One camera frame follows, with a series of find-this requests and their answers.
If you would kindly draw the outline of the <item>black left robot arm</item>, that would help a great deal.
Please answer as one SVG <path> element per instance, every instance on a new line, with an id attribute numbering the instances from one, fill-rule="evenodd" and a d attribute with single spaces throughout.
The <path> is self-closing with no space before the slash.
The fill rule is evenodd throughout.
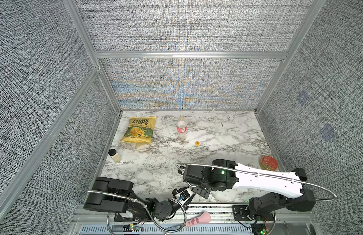
<path id="1" fill-rule="evenodd" d="M 94 212 L 116 213 L 114 221 L 151 221 L 151 217 L 160 221 L 173 218 L 176 212 L 188 205 L 196 195 L 190 187 L 174 189 L 173 199 L 159 201 L 156 198 L 141 199 L 133 191 L 130 181 L 97 177 L 92 190 L 83 206 L 84 209 Z"/>

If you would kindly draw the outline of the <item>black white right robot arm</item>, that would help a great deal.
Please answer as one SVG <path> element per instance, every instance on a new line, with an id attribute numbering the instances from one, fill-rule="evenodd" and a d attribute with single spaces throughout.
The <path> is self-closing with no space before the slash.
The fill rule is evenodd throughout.
<path id="1" fill-rule="evenodd" d="M 234 206 L 237 221 L 274 221 L 276 210 L 309 212 L 316 204 L 313 191 L 302 185 L 307 180 L 302 168 L 291 172 L 268 172 L 235 161 L 216 159 L 212 166 L 180 166 L 178 173 L 195 194 L 204 198 L 208 198 L 210 192 L 231 189 L 267 191 L 266 195 L 249 199 L 246 206 Z"/>

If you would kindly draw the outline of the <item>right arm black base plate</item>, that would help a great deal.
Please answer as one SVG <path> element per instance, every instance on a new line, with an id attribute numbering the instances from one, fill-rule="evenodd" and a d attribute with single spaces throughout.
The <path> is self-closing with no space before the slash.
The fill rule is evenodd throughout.
<path id="1" fill-rule="evenodd" d="M 273 213 L 266 215 L 251 214 L 248 205 L 236 205 L 231 208 L 235 221 L 274 221 Z"/>

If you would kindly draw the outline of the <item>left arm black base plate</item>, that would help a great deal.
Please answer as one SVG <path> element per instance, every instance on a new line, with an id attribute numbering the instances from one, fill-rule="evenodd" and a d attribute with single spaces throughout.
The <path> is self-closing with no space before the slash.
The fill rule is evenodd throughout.
<path id="1" fill-rule="evenodd" d="M 134 215 L 127 211 L 126 213 L 115 213 L 114 221 L 115 222 L 132 222 Z"/>

